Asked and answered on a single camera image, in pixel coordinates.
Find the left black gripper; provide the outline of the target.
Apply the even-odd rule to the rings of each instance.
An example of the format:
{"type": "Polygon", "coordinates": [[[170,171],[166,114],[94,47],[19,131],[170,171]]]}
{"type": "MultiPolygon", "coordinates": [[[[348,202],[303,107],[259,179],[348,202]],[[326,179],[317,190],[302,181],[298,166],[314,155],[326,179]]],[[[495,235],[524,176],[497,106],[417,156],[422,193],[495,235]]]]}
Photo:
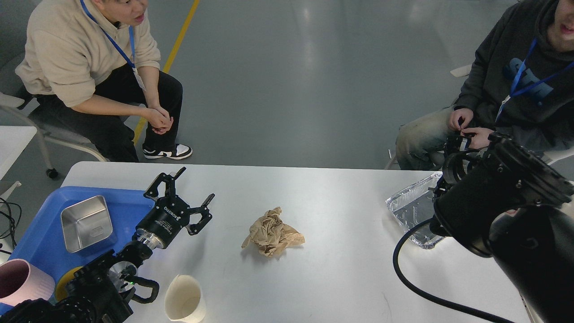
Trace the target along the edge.
{"type": "Polygon", "coordinates": [[[152,210],[136,225],[135,241],[150,249],[166,249],[176,235],[185,226],[189,235],[194,236],[213,219],[209,204],[215,198],[211,193],[198,207],[190,207],[182,200],[177,200],[175,181],[186,170],[181,167],[176,173],[160,173],[143,193],[145,198],[155,201],[152,210]],[[164,184],[164,196],[160,197],[159,186],[164,184]],[[197,222],[192,222],[193,215],[200,215],[197,222]]]}

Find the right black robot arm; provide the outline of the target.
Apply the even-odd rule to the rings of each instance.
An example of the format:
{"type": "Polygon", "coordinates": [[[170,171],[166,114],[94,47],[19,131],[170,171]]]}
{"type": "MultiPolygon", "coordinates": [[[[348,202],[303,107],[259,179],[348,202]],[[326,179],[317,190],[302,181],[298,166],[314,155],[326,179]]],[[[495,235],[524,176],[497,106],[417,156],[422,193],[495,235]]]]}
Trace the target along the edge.
{"type": "Polygon", "coordinates": [[[474,137],[451,135],[442,176],[433,190],[432,218],[396,244],[396,276],[412,292],[438,305],[486,321],[507,319],[433,296],[414,286],[399,266],[400,249],[421,227],[452,237],[475,255],[494,258],[523,300],[544,323],[573,321],[573,185],[510,136],[493,132],[486,149],[474,137]]]}

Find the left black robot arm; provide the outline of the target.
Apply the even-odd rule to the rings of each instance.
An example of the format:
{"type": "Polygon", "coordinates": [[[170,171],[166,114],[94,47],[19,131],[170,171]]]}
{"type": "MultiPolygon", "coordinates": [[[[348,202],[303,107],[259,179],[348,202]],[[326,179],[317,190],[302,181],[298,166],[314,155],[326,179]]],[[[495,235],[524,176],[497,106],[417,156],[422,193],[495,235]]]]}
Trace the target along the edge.
{"type": "Polygon", "coordinates": [[[130,301],[154,302],[156,281],[137,270],[181,229],[211,220],[211,194],[190,207],[176,194],[183,173],[159,174],[138,191],[64,187],[51,193],[1,266],[3,323],[122,323],[130,301]]]}

